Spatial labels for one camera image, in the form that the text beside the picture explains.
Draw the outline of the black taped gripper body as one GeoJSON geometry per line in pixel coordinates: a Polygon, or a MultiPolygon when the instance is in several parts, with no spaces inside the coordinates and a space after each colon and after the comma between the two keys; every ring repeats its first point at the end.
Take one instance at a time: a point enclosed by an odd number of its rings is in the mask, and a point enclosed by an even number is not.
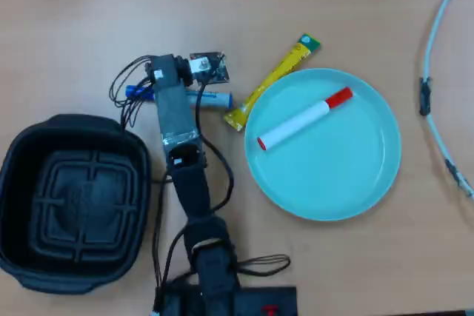
{"type": "Polygon", "coordinates": [[[186,91],[187,85],[193,82],[189,61],[172,54],[152,56],[147,71],[154,80],[163,145],[193,144],[200,147],[201,139],[186,91]]]}

